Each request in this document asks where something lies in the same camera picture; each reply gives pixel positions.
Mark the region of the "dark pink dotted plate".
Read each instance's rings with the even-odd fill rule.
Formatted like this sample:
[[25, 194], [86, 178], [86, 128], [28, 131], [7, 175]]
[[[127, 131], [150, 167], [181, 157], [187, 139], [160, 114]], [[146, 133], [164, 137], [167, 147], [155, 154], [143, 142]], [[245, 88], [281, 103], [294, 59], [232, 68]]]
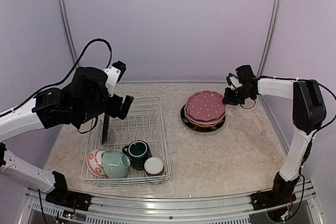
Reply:
[[191, 95], [185, 104], [185, 115], [193, 122], [206, 124], [217, 122], [226, 115], [224, 96], [216, 91], [204, 90]]

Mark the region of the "yellow polka dot plate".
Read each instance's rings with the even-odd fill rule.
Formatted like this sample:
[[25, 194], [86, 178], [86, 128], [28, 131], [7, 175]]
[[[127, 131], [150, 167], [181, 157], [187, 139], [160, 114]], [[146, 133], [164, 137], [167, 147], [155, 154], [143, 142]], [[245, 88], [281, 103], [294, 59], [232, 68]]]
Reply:
[[211, 131], [215, 131], [220, 129], [226, 120], [226, 116], [223, 116], [223, 118], [221, 120], [219, 120], [218, 122], [214, 123], [214, 124], [198, 124], [195, 122], [192, 122], [190, 119], [188, 119], [185, 115], [181, 115], [181, 119], [182, 122], [188, 126], [189, 128], [195, 130], [195, 131], [199, 131], [199, 132], [211, 132]]

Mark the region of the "light pink plate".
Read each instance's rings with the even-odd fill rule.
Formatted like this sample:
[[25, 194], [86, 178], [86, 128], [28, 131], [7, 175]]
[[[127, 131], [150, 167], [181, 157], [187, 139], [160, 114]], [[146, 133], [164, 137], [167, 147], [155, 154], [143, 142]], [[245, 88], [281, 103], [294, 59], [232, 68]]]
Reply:
[[197, 125], [199, 127], [212, 127], [215, 125], [220, 124], [221, 122], [225, 121], [226, 118], [226, 114], [224, 114], [223, 116], [219, 117], [218, 119], [213, 119], [213, 120], [200, 120], [200, 119], [194, 119], [192, 116], [190, 116], [187, 112], [185, 107], [182, 107], [182, 111], [184, 113], [184, 116], [194, 125]]

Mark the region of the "black striped rim plate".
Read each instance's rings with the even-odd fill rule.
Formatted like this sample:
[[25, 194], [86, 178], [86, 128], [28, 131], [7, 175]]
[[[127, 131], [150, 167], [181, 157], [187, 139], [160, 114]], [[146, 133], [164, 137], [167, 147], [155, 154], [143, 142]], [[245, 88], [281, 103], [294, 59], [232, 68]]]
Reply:
[[196, 131], [196, 132], [201, 132], [201, 133], [209, 133], [209, 132], [214, 132], [218, 129], [220, 129], [224, 123], [224, 122], [221, 122], [220, 124], [218, 125], [215, 125], [215, 126], [212, 126], [212, 127], [199, 127], [197, 125], [194, 125], [192, 124], [185, 116], [184, 116], [184, 113], [182, 111], [182, 108], [181, 108], [181, 111], [180, 111], [180, 117], [181, 117], [181, 120], [182, 122], [184, 123], [185, 126], [187, 126], [188, 128], [190, 128], [191, 130], [193, 131]]

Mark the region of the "dark green mug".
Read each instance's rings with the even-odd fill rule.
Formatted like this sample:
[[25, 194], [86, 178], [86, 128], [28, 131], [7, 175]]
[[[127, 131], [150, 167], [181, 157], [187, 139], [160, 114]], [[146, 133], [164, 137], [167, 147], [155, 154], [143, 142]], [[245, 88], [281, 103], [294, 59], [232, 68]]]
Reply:
[[124, 146], [122, 152], [129, 158], [131, 166], [137, 170], [144, 170], [145, 161], [152, 157], [148, 143], [142, 140], [136, 140]]

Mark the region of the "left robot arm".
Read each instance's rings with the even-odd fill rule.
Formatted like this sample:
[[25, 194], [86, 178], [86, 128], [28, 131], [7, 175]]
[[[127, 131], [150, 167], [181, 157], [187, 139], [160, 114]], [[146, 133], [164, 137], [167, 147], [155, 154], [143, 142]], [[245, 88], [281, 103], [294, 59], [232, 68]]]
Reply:
[[[104, 70], [79, 67], [65, 87], [60, 89], [53, 84], [34, 94], [25, 104], [6, 111], [1, 116], [1, 142], [58, 125], [69, 124], [80, 129], [101, 114], [124, 120], [134, 98], [116, 95], [114, 87], [125, 71], [126, 65], [120, 61]], [[39, 169], [15, 157], [4, 143], [1, 143], [1, 172], [20, 177], [44, 193], [52, 192], [64, 206], [74, 199], [63, 174]]]

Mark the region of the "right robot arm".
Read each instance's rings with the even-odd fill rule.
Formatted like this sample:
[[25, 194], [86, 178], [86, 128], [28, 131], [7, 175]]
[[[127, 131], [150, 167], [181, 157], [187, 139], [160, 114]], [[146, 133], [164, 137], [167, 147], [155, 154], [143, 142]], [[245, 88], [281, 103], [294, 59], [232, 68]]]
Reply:
[[315, 135], [322, 129], [326, 118], [320, 86], [315, 80], [257, 77], [250, 65], [238, 67], [235, 74], [228, 74], [226, 80], [229, 86], [225, 89], [223, 103], [227, 105], [244, 105], [246, 99], [256, 100], [259, 95], [292, 101], [293, 138], [286, 160], [268, 194], [269, 201], [279, 205], [297, 184]]

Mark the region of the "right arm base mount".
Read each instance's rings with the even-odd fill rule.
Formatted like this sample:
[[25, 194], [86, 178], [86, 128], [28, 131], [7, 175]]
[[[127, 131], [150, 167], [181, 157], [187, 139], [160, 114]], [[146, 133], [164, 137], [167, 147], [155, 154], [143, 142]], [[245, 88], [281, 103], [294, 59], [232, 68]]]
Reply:
[[251, 194], [251, 202], [254, 210], [262, 210], [295, 201], [297, 198], [294, 193], [276, 196], [272, 190], [257, 191]]

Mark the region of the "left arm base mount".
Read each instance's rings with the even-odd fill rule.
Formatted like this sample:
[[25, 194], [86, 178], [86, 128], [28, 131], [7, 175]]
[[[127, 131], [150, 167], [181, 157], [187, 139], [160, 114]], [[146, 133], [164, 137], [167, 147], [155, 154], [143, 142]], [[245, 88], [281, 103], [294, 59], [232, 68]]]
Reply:
[[71, 190], [54, 189], [46, 195], [45, 200], [58, 206], [88, 211], [92, 195]]

